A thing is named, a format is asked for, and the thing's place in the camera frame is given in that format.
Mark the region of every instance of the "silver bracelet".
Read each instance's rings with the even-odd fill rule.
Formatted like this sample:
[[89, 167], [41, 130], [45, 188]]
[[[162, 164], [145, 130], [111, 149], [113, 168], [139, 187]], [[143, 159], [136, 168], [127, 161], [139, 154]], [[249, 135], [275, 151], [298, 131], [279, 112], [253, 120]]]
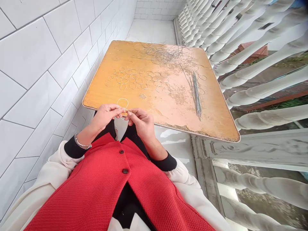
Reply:
[[74, 135], [74, 139], [75, 139], [76, 144], [77, 144], [79, 147], [81, 147], [82, 149], [85, 149], [85, 150], [92, 148], [92, 144], [90, 144], [90, 145], [82, 145], [82, 144], [80, 144], [80, 143], [78, 142], [78, 140], [77, 140], [77, 135], [78, 135], [78, 133], [76, 133], [76, 134]]

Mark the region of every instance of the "white baluster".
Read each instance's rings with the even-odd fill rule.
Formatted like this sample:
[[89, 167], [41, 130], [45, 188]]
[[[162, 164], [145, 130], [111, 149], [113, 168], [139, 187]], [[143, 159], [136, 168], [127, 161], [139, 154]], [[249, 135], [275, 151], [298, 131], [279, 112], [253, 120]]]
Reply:
[[189, 31], [190, 27], [192, 26], [192, 24], [194, 23], [197, 15], [200, 13], [200, 11], [202, 10], [202, 8], [206, 5], [206, 3], [208, 2], [208, 0], [201, 0], [199, 1], [199, 3], [196, 5], [196, 10], [193, 12], [192, 14], [192, 18], [191, 20], [188, 20], [182, 27], [182, 34], [185, 34], [187, 31]]
[[206, 15], [206, 12], [209, 10], [209, 8], [212, 8], [212, 2], [209, 0], [206, 5], [202, 8], [198, 16], [196, 17], [196, 20], [194, 24], [192, 25], [192, 28], [184, 35], [184, 38], [187, 38], [186, 41], [191, 41], [194, 35], [198, 32], [200, 26], [200, 22], [202, 21], [202, 17]]
[[292, 205], [308, 210], [308, 184], [281, 177], [256, 177], [249, 173], [240, 174], [234, 170], [214, 166], [218, 183], [236, 189], [245, 189], [269, 194]]
[[274, 54], [226, 77], [219, 84], [220, 89], [224, 92], [226, 89], [240, 86], [280, 60], [306, 50], [308, 50], [308, 30], [302, 37], [287, 43]]
[[249, 3], [252, 0], [242, 0], [239, 4], [237, 4], [232, 13], [229, 14], [226, 19], [209, 35], [205, 38], [203, 45], [201, 48], [206, 50], [213, 42], [215, 42], [225, 31], [226, 28], [230, 27], [233, 23], [234, 18], [246, 7], [248, 7]]
[[196, 5], [198, 4], [198, 2], [201, 0], [195, 0], [194, 3], [192, 4], [192, 6], [189, 8], [188, 14], [185, 16], [185, 18], [180, 21], [180, 26], [182, 27], [187, 20], [190, 18], [190, 16], [192, 15], [193, 10], [195, 10]]
[[242, 15], [242, 17], [222, 36], [213, 42], [207, 49], [206, 54], [210, 57], [215, 52], [219, 51], [230, 40], [230, 38], [251, 18], [253, 18], [263, 7], [268, 5], [272, 0], [257, 0], [254, 4]]
[[228, 108], [231, 109], [232, 107], [255, 103], [259, 99], [268, 97], [280, 90], [291, 87], [305, 80], [308, 80], [308, 66], [274, 81], [270, 81], [233, 94], [226, 100]]
[[214, 71], [214, 74], [216, 76], [221, 76], [234, 70], [238, 65], [244, 62], [250, 55], [260, 49], [262, 46], [271, 42], [275, 38], [280, 37], [289, 28], [301, 24], [307, 20], [308, 14], [305, 7], [292, 11], [291, 13], [283, 17], [282, 21], [278, 25], [265, 32], [265, 34], [260, 39], [255, 41], [252, 45], [220, 64]]
[[204, 15], [199, 19], [199, 21], [197, 22], [197, 26], [196, 29], [193, 31], [193, 38], [191, 39], [191, 37], [189, 37], [186, 39], [187, 43], [189, 41], [197, 41], [200, 37], [198, 34], [199, 30], [202, 30], [202, 25], [203, 23], [205, 23], [205, 21], [209, 18], [209, 16], [213, 13], [216, 5], [219, 3], [219, 0], [215, 0], [213, 4], [211, 4], [211, 6], [207, 9], [207, 11], [204, 13]]
[[227, 7], [221, 12], [221, 14], [212, 22], [208, 28], [204, 30], [200, 39], [195, 43], [195, 47], [199, 47], [203, 44], [206, 37], [209, 36], [224, 20], [224, 18], [228, 15], [228, 13], [233, 9], [233, 7], [238, 4], [240, 0], [230, 0]]
[[214, 22], [217, 18], [218, 14], [225, 7], [229, 0], [222, 0], [219, 6], [214, 10], [214, 12], [206, 19], [206, 21], [200, 26], [198, 33], [194, 36], [193, 40], [190, 43], [191, 47], [194, 47], [196, 42], [201, 38], [205, 29], [209, 27], [209, 25]]
[[239, 37], [235, 38], [232, 42], [226, 44], [220, 51], [212, 55], [210, 59], [211, 65], [215, 65], [228, 58], [229, 55], [241, 44], [241, 41], [243, 41], [249, 34], [271, 22], [275, 15], [286, 11], [293, 2], [294, 0], [278, 0], [273, 5], [270, 5], [264, 14], [254, 20], [250, 27], [248, 27]]
[[238, 130], [262, 130], [308, 118], [308, 104], [245, 114], [235, 120]]
[[206, 4], [203, 6], [203, 8], [199, 11], [198, 15], [195, 17], [193, 24], [189, 27], [189, 30], [183, 35], [184, 38], [187, 38], [192, 34], [192, 32], [195, 30], [198, 21], [200, 18], [204, 15], [204, 13], [208, 10], [208, 8], [211, 6], [211, 1], [208, 0]]
[[281, 225], [276, 220], [262, 213], [255, 213], [247, 205], [221, 196], [226, 218], [250, 230], [260, 231], [304, 231], [291, 226]]

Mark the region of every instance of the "table top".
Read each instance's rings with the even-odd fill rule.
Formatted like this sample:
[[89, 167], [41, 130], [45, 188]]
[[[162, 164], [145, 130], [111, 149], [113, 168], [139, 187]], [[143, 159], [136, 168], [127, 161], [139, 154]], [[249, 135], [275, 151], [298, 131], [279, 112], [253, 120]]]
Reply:
[[139, 107], [153, 114], [159, 126], [240, 141], [209, 60], [200, 48], [112, 41], [82, 104], [95, 110], [105, 103], [126, 107], [127, 101], [121, 98], [129, 102], [127, 109]]

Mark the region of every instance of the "floor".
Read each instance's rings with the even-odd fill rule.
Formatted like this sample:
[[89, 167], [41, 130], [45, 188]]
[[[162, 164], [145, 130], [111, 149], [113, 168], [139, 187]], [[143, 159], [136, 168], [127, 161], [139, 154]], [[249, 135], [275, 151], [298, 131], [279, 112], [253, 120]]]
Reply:
[[[134, 19], [126, 40], [175, 45], [173, 22]], [[115, 125], [118, 127], [118, 139], [120, 140], [127, 128], [127, 122], [116, 119]], [[165, 149], [184, 163], [189, 173], [196, 177], [197, 171], [190, 135], [160, 126], [155, 126], [155, 135]]]

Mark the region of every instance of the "red vest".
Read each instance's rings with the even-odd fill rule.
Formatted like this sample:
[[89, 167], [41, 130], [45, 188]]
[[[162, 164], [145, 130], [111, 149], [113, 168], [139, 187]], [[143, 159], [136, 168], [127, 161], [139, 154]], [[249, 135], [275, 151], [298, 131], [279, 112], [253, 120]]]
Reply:
[[121, 144], [109, 133], [92, 144], [25, 230], [107, 230], [127, 181], [158, 231], [215, 231], [132, 141]]

